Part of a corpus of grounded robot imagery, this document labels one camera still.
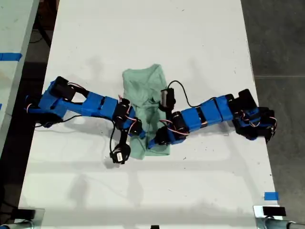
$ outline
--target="black cable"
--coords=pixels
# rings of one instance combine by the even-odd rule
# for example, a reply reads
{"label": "black cable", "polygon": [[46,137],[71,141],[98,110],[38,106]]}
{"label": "black cable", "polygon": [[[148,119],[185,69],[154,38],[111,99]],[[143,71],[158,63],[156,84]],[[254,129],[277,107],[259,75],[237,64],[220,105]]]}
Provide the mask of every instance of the black cable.
{"label": "black cable", "polygon": [[9,220],[10,220],[10,217],[4,223],[2,223],[2,225],[7,224],[9,222]]}
{"label": "black cable", "polygon": [[82,115],[75,115],[75,116],[72,116],[71,118],[68,118],[68,119],[66,119],[66,120],[64,120],[64,121],[62,121],[62,122],[59,122],[59,123],[65,123],[65,122],[67,122],[67,121],[70,121],[70,120],[73,119],[73,118],[80,117],[80,116],[82,116]]}
{"label": "black cable", "polygon": [[112,124],[113,124],[113,129],[112,129],[112,133],[110,135],[110,140],[109,140],[109,149],[110,149],[110,153],[112,153],[112,147],[111,147],[111,142],[112,142],[112,138],[113,138],[113,134],[114,134],[114,131],[115,131],[115,124],[114,124],[114,121],[111,120]]}
{"label": "black cable", "polygon": [[31,43],[31,44],[38,43],[38,42],[40,42],[42,39],[43,39],[43,37],[40,37],[38,40],[36,40],[36,41],[34,41],[34,42],[29,41],[29,43]]}
{"label": "black cable", "polygon": [[40,32],[41,36],[43,37],[43,39],[46,41],[47,45],[49,47],[51,47],[51,39],[49,38],[49,36],[47,35],[46,31],[44,30],[43,26],[41,25],[40,23],[40,20],[39,20],[39,15],[36,15],[36,18],[35,18],[35,24],[37,25],[38,27],[38,31]]}
{"label": "black cable", "polygon": [[11,215],[12,213],[10,213],[10,212],[2,212],[2,211],[0,211],[0,215]]}
{"label": "black cable", "polygon": [[[70,120],[73,119],[73,118],[80,117],[80,116],[82,116],[82,115],[75,115],[75,116],[72,116],[71,118],[68,118],[68,119],[66,119],[66,120],[64,120],[64,121],[62,121],[62,122],[59,122],[59,123],[65,123],[65,122],[67,122],[67,121],[70,121]],[[114,123],[113,120],[111,120],[111,119],[109,119],[109,118],[106,118],[106,117],[97,117],[97,118],[103,118],[103,119],[109,120],[109,121],[111,121],[112,124],[113,124],[113,129],[112,129],[112,133],[111,133],[111,135],[110,135],[110,142],[109,142],[109,149],[110,149],[110,152],[112,152],[111,142],[112,142],[112,138],[113,138],[114,131],[115,131],[115,123]]]}
{"label": "black cable", "polygon": [[201,104],[199,104],[199,105],[197,105],[197,106],[192,106],[192,105],[190,105],[190,102],[189,102],[189,99],[188,99],[188,97],[187,97],[187,94],[186,94],[186,91],[185,91],[185,88],[184,88],[184,86],[182,85],[182,83],[180,83],[178,80],[173,80],[173,81],[171,81],[170,82],[170,84],[167,86],[167,89],[169,89],[170,88],[170,86],[171,86],[171,84],[172,83],[178,83],[178,84],[180,84],[180,86],[182,87],[182,89],[183,89],[183,92],[184,92],[184,95],[185,95],[185,98],[186,98],[186,101],[187,101],[187,104],[190,106],[190,107],[199,107]]}
{"label": "black cable", "polygon": [[60,123],[65,123],[65,122],[67,122],[67,121],[70,121],[70,120],[73,119],[73,118],[80,117],[80,116],[82,116],[82,115],[80,114],[80,115],[72,116],[71,118],[68,118],[68,119],[66,119],[66,120],[64,120],[64,121],[62,121],[62,122],[60,122]]}
{"label": "black cable", "polygon": [[14,206],[14,205],[12,205],[12,204],[6,202],[5,200],[3,200],[2,203],[5,204],[5,205],[7,205],[7,206],[10,206],[11,208],[16,208],[16,209],[17,209],[16,206]]}

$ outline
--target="green cloth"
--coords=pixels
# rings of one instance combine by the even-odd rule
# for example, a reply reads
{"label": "green cloth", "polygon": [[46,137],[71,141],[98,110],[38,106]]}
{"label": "green cloth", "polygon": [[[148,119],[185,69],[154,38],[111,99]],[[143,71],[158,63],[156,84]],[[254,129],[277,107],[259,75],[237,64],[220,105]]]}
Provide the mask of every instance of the green cloth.
{"label": "green cloth", "polygon": [[146,69],[127,69],[123,72],[124,98],[131,101],[136,117],[142,121],[146,137],[140,139],[138,136],[131,137],[131,157],[143,159],[145,156],[169,155],[169,146],[155,146],[147,149],[148,142],[155,137],[157,130],[163,126],[159,119],[165,119],[165,112],[159,107],[161,90],[167,84],[159,64]]}

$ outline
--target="blue tape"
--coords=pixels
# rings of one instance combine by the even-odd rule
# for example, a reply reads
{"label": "blue tape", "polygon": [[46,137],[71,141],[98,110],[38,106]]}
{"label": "blue tape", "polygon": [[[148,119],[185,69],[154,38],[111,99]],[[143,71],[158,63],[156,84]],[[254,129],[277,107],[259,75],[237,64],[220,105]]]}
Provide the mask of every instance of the blue tape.
{"label": "blue tape", "polygon": [[265,200],[279,200],[278,192],[265,192]]}
{"label": "blue tape", "polygon": [[0,53],[0,61],[19,61],[22,57],[21,53]]}

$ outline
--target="white table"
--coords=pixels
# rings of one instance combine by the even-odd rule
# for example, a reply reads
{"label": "white table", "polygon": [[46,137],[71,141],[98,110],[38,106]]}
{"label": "white table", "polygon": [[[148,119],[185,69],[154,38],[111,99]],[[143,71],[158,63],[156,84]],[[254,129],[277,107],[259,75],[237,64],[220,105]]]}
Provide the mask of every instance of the white table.
{"label": "white table", "polygon": [[[125,69],[153,63],[192,104],[245,88],[257,101],[239,0],[61,0],[44,89],[61,75],[116,98]],[[175,94],[175,109],[187,108],[178,85]],[[263,197],[274,184],[262,138],[215,125],[170,156],[117,168],[111,128],[80,117],[37,129],[20,207],[45,208],[44,227],[254,229],[253,205],[277,204]]]}
{"label": "white table", "polygon": [[0,52],[21,53],[19,62],[0,61],[0,156],[10,126],[39,0],[0,1]]}

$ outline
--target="electrical wire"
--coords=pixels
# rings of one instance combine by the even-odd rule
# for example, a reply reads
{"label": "electrical wire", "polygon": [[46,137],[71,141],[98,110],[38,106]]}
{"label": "electrical wire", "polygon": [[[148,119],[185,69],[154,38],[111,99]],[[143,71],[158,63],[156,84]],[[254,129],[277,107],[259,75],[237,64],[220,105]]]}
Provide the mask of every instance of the electrical wire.
{"label": "electrical wire", "polygon": [[0,215],[11,215],[12,213],[11,212],[2,212],[0,211]]}
{"label": "electrical wire", "polygon": [[[120,96],[119,95],[119,103],[122,101],[122,96]],[[130,111],[130,108],[131,108],[131,106],[132,106],[132,103],[129,103],[129,108],[128,108],[128,110],[127,110],[127,114],[129,114],[129,111]]]}
{"label": "electrical wire", "polygon": [[71,118],[68,118],[68,119],[66,119],[66,120],[64,120],[64,121],[61,121],[61,122],[59,122],[59,123],[65,123],[65,122],[67,122],[67,121],[70,121],[70,120],[73,119],[73,118],[80,117],[80,116],[82,116],[82,115],[75,115],[75,116],[72,116]]}
{"label": "electrical wire", "polygon": [[189,135],[189,133],[182,133],[182,132],[180,132],[180,131],[173,130],[173,129],[169,128],[169,127],[167,126],[167,124],[164,123],[164,122],[162,121],[162,119],[159,120],[159,121],[162,122],[162,123],[167,127],[167,129],[170,130],[170,131],[172,131],[172,132],[175,132],[175,133],[180,134],[180,135]]}
{"label": "electrical wire", "polygon": [[114,121],[111,120],[112,124],[113,124],[113,129],[112,129],[112,133],[110,135],[110,140],[109,140],[109,149],[110,149],[110,153],[112,153],[112,147],[111,147],[111,142],[112,142],[112,138],[113,138],[113,134],[114,134],[114,131],[115,131],[115,124],[114,124]]}
{"label": "electrical wire", "polygon": [[171,123],[171,124],[173,124],[173,122],[172,122],[172,121],[170,121],[170,120],[167,120],[167,119],[160,119],[159,121],[160,121],[160,122],[168,122],[168,123]]}
{"label": "electrical wire", "polygon": [[17,207],[16,207],[16,206],[14,206],[14,205],[12,205],[12,204],[10,204],[10,203],[6,202],[5,200],[4,200],[4,201],[2,201],[2,204],[5,204],[5,205],[7,205],[7,206],[9,206],[9,207],[11,207],[11,208],[15,208],[15,209],[17,209]]}
{"label": "electrical wire", "polygon": [[29,107],[30,107],[31,105],[32,105],[32,104],[29,104],[29,105],[27,106],[27,113],[29,113],[28,110],[29,110]]}
{"label": "electrical wire", "polygon": [[4,223],[2,223],[2,225],[7,224],[9,220],[10,220],[10,217]]}
{"label": "electrical wire", "polygon": [[189,102],[189,99],[188,99],[188,97],[187,97],[185,88],[184,88],[184,86],[182,85],[182,83],[180,83],[178,80],[173,80],[173,81],[171,81],[170,84],[167,86],[167,89],[170,88],[170,86],[171,86],[172,83],[178,83],[178,84],[180,84],[180,86],[181,86],[182,89],[183,89],[183,92],[184,92],[184,95],[185,95],[185,98],[186,98],[186,102],[187,102],[187,104],[188,104],[190,107],[199,107],[199,106],[201,105],[201,104],[199,104],[199,105],[197,105],[197,106],[192,106],[192,105],[190,105],[190,102]]}
{"label": "electrical wire", "polygon": [[275,124],[274,124],[274,127],[276,128],[276,124],[277,124],[277,119],[276,119],[276,118],[274,118],[274,117],[269,117],[269,118],[272,118],[272,119],[274,119],[274,120],[275,120]]}
{"label": "electrical wire", "polygon": [[33,41],[33,42],[29,41],[29,43],[31,43],[31,44],[38,43],[38,42],[40,42],[42,39],[43,39],[43,37],[41,36],[40,39],[38,39],[38,40],[36,40],[36,41]]}
{"label": "electrical wire", "polygon": [[130,119],[130,120],[133,120],[133,121],[137,121],[135,118],[130,118],[128,117],[127,115],[125,115],[126,118]]}
{"label": "electrical wire", "polygon": [[81,88],[81,89],[84,89],[84,90],[85,90],[85,88],[84,88],[84,87],[80,86],[80,85],[79,85],[79,84],[77,84],[77,83],[72,83],[72,82],[70,82],[70,83],[68,83],[68,85],[76,86],[76,87],[79,87],[79,88]]}
{"label": "electrical wire", "polygon": [[130,133],[130,131],[131,131],[131,129],[132,129],[132,127],[133,127],[133,125],[135,124],[137,122],[137,120],[136,121],[134,121],[131,125],[130,125],[130,127],[129,127],[129,130],[128,130],[128,134]]}
{"label": "electrical wire", "polygon": [[250,123],[250,125],[251,125],[252,127],[258,127],[258,126],[260,125],[261,122],[258,122],[256,125],[254,125],[254,124],[253,124],[252,122],[250,122],[250,121],[249,121],[249,123]]}

